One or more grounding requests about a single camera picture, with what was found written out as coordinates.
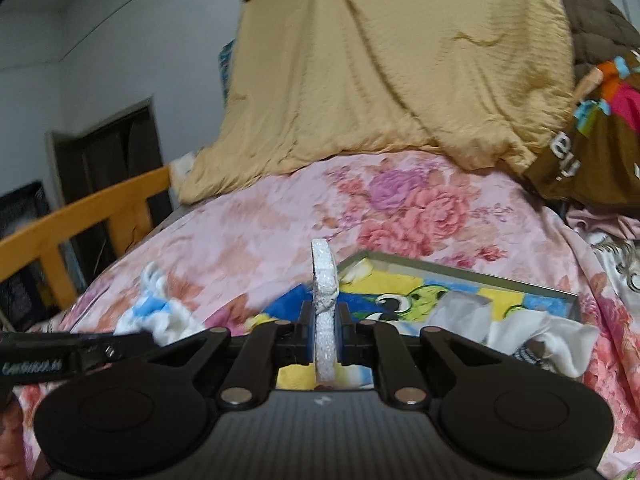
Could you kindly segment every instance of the floral bedsheet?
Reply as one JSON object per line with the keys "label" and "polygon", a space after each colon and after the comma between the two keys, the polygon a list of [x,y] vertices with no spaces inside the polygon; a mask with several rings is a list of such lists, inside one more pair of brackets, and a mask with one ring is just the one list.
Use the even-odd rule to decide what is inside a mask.
{"label": "floral bedsheet", "polygon": [[[584,382],[615,418],[600,470],[611,478],[640,462],[640,341],[590,247],[507,175],[463,173],[443,156],[336,156],[205,203],[110,267],[42,330],[112,330],[155,260],[171,295],[207,327],[243,333],[248,317],[311,278],[317,237],[337,260],[367,248],[578,294],[584,322],[601,332]],[[33,413],[47,387],[20,393],[28,470],[38,454]]]}

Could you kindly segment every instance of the yellow comforter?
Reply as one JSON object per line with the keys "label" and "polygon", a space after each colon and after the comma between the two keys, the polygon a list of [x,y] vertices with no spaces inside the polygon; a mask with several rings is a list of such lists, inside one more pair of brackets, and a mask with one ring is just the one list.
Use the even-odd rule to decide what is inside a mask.
{"label": "yellow comforter", "polygon": [[220,138],[195,202],[339,153],[444,152],[517,173],[573,87],[560,0],[245,0]]}

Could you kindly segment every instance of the white cloth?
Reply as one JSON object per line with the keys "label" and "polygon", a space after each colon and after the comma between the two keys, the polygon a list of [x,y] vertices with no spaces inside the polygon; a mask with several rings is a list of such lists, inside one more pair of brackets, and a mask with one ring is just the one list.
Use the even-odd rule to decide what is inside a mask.
{"label": "white cloth", "polygon": [[140,274],[140,297],[116,324],[115,334],[151,332],[160,346],[169,345],[204,330],[188,308],[168,297],[166,275],[154,263]]}
{"label": "white cloth", "polygon": [[171,187],[174,193],[180,194],[180,188],[193,169],[196,160],[196,152],[189,152],[186,155],[176,158],[169,163],[169,174],[171,175]]}
{"label": "white cloth", "polygon": [[368,258],[364,258],[344,271],[344,275],[340,277],[340,283],[356,282],[357,280],[366,278],[372,272],[373,264]]}
{"label": "white cloth", "polygon": [[580,377],[587,369],[599,331],[571,319],[537,310],[517,310],[491,324],[486,345],[511,355],[529,340],[545,345],[542,356],[567,377]]}
{"label": "white cloth", "polygon": [[593,248],[613,290],[631,314],[632,329],[640,331],[640,292],[633,290],[640,289],[640,258],[634,243],[620,240],[602,231],[575,231]]}
{"label": "white cloth", "polygon": [[488,298],[450,290],[438,300],[427,323],[481,343],[491,326],[491,310]]}

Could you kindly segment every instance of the pile of clothes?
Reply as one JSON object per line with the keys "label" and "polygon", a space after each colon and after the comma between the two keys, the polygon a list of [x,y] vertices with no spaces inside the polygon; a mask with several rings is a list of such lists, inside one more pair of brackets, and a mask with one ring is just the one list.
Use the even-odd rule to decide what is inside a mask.
{"label": "pile of clothes", "polygon": [[640,53],[593,68],[576,108],[524,173],[528,184],[590,243],[634,323],[640,320]]}

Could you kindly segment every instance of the wooden bed railing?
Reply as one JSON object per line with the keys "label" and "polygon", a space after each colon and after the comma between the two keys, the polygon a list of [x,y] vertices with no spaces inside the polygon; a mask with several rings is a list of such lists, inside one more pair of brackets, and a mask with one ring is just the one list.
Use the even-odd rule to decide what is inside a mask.
{"label": "wooden bed railing", "polygon": [[58,246],[106,220],[113,249],[122,256],[152,230],[146,199],[169,186],[165,166],[73,202],[0,240],[0,282],[39,260],[58,306],[72,306],[78,292]]}

